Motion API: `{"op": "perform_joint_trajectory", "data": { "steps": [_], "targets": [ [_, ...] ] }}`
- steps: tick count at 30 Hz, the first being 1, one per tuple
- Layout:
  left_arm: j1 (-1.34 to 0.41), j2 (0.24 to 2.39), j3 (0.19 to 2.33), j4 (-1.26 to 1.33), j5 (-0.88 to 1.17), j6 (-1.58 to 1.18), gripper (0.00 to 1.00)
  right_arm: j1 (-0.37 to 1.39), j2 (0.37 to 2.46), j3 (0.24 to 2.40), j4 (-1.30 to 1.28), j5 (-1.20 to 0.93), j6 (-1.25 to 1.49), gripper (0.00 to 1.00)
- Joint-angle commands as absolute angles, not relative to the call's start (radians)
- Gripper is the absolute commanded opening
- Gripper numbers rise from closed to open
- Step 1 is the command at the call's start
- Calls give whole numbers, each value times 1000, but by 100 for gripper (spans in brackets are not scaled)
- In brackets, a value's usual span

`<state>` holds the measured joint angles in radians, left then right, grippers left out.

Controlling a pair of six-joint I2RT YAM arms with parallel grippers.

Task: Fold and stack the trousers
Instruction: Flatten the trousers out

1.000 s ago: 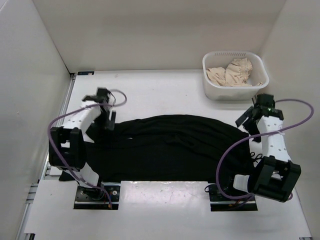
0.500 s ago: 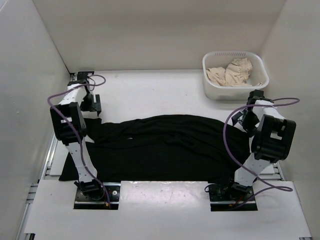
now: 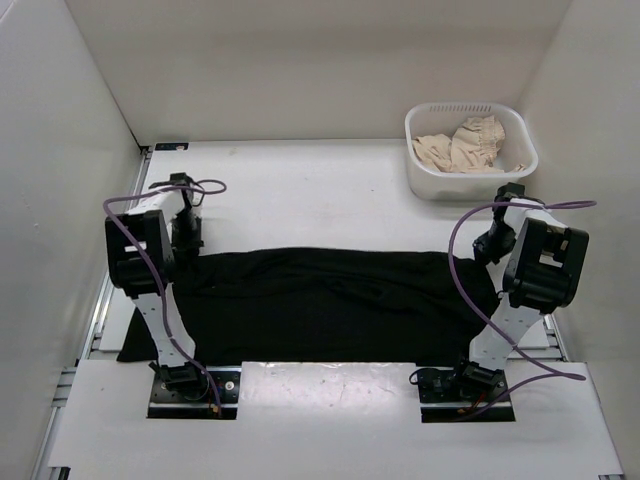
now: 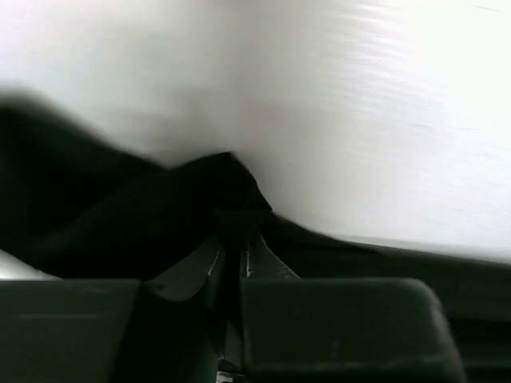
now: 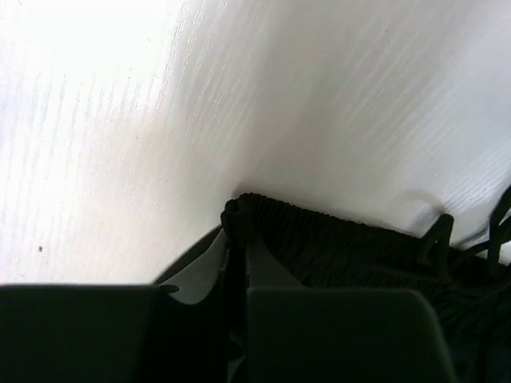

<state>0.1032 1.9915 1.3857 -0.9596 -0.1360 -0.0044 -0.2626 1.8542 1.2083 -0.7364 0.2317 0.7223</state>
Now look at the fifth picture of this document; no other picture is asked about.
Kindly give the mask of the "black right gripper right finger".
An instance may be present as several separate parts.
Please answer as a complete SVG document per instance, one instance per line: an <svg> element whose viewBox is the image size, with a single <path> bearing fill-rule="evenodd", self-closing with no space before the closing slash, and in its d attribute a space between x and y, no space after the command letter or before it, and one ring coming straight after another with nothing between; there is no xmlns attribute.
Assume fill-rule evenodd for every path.
<svg viewBox="0 0 511 383"><path fill-rule="evenodd" d="M303 286L259 236L246 250L250 382L454 382L436 314L414 290Z"/></svg>

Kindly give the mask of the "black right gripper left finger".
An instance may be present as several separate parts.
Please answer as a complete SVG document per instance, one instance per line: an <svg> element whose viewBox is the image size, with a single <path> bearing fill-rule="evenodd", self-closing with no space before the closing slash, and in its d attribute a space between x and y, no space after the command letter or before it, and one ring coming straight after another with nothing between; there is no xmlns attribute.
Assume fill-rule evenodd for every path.
<svg viewBox="0 0 511 383"><path fill-rule="evenodd" d="M216 228L146 285L5 285L4 382L224 382L227 238Z"/></svg>

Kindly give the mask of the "black trousers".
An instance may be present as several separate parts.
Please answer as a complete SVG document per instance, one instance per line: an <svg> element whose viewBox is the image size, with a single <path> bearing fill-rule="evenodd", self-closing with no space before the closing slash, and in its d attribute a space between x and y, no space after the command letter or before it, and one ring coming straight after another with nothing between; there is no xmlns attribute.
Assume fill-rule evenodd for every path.
<svg viewBox="0 0 511 383"><path fill-rule="evenodd" d="M308 287L410 288L436 311L458 378L510 379L510 194L489 218L486 241L450 246L454 218L438 216L421 237L372 227L247 193L228 201L222 227L234 248L262 239L270 254Z"/></svg>

